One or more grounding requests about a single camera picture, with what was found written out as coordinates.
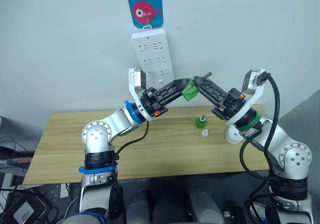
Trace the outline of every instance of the power outlet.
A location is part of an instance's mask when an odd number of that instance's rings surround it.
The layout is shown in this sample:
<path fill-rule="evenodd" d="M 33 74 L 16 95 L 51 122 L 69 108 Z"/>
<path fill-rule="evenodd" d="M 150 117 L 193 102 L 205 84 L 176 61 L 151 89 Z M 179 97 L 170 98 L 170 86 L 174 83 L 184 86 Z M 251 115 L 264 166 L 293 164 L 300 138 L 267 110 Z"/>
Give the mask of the power outlet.
<path fill-rule="evenodd" d="M 146 73 L 148 88 L 159 89 L 175 79 L 165 29 L 134 33 L 131 43 L 141 69 Z"/>

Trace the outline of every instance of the metal rod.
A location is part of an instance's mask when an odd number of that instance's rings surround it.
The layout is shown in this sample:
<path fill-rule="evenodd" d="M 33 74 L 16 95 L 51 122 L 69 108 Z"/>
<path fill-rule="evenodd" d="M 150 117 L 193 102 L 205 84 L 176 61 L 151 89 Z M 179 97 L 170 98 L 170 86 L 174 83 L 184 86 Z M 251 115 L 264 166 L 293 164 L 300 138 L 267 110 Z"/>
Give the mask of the metal rod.
<path fill-rule="evenodd" d="M 208 78 L 208 77 L 210 77 L 212 75 L 212 72 L 210 71 L 210 72 L 208 72 L 207 74 L 205 74 L 203 77 L 204 78 Z"/>

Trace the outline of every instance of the blue sign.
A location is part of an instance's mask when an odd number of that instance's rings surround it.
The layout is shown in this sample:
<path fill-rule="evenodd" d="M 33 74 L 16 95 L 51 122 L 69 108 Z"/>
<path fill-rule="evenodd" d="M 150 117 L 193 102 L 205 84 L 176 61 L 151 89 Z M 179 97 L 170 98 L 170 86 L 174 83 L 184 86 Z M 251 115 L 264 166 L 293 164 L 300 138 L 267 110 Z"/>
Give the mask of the blue sign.
<path fill-rule="evenodd" d="M 162 0 L 128 0 L 132 21 L 137 28 L 148 25 L 159 28 L 164 23 Z"/>

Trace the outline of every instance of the white cylinder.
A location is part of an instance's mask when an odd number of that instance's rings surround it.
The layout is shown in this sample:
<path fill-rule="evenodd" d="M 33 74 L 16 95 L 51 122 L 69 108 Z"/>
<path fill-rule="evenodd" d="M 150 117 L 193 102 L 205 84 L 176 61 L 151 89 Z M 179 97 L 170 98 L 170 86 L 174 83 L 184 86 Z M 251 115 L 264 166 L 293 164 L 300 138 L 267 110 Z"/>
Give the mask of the white cylinder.
<path fill-rule="evenodd" d="M 230 144 L 238 144 L 244 138 L 239 134 L 238 129 L 234 125 L 230 125 L 225 132 L 225 140 Z"/>

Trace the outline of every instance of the pink fish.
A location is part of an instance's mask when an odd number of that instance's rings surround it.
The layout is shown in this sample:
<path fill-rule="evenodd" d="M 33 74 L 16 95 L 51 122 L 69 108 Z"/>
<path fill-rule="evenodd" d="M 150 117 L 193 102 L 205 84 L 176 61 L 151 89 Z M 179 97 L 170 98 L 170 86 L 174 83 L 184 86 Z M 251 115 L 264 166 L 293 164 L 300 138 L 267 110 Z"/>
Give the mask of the pink fish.
<path fill-rule="evenodd" d="M 146 1 L 138 1 L 133 6 L 134 17 L 142 24 L 148 23 L 147 15 L 149 15 L 149 22 L 151 22 L 155 18 L 156 14 L 161 15 L 161 13 L 161 9 L 156 11 L 153 6 Z"/>

